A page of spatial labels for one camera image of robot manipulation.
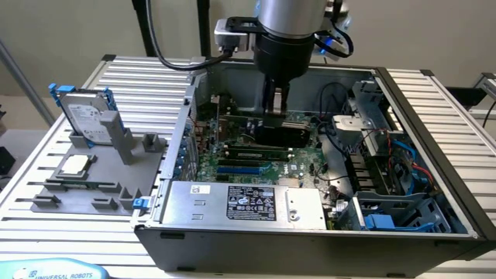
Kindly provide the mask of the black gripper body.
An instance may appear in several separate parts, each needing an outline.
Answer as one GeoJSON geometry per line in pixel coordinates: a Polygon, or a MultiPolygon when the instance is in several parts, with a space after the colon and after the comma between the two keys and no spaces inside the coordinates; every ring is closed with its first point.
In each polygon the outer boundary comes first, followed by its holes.
{"type": "Polygon", "coordinates": [[[312,36],[300,39],[260,33],[255,40],[255,65],[275,85],[286,85],[308,70],[312,36]]]}

